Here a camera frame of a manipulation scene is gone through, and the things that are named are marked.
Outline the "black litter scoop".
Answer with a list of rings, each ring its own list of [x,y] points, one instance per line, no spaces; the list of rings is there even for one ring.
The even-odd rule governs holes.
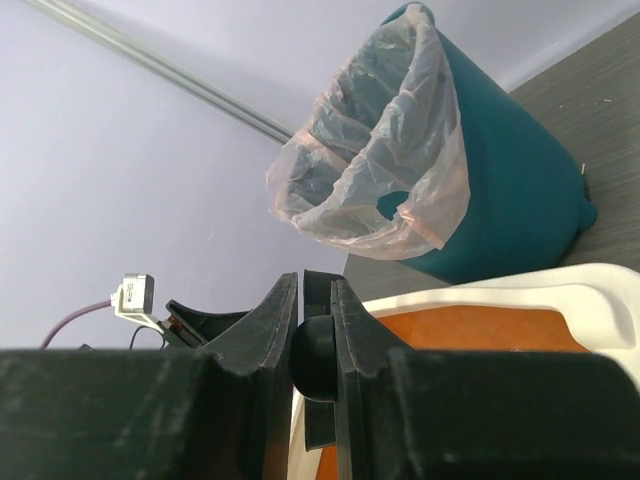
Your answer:
[[[303,321],[290,347],[289,372],[304,398],[304,441],[308,451],[336,443],[337,357],[332,283],[338,274],[306,270],[303,275]]]

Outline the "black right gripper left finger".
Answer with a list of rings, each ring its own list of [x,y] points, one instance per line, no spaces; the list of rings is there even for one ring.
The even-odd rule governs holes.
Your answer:
[[[283,479],[298,277],[204,346],[1,355],[5,479]]]

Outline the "white orange litter box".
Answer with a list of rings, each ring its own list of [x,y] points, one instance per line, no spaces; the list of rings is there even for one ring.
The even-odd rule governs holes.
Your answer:
[[[591,263],[363,302],[416,350],[593,353],[614,360],[639,395],[639,276]],[[308,451],[296,389],[292,479],[343,479],[337,444]]]

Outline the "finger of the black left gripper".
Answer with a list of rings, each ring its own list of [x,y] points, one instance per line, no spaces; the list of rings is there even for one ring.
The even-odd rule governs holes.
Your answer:
[[[248,314],[248,311],[207,313],[175,300],[167,302],[166,310],[169,316],[164,321],[164,340],[177,348],[201,348]]]

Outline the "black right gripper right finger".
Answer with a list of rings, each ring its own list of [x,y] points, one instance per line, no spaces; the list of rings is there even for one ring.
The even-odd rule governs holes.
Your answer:
[[[416,350],[331,287],[343,479],[635,479],[639,395],[593,353]]]

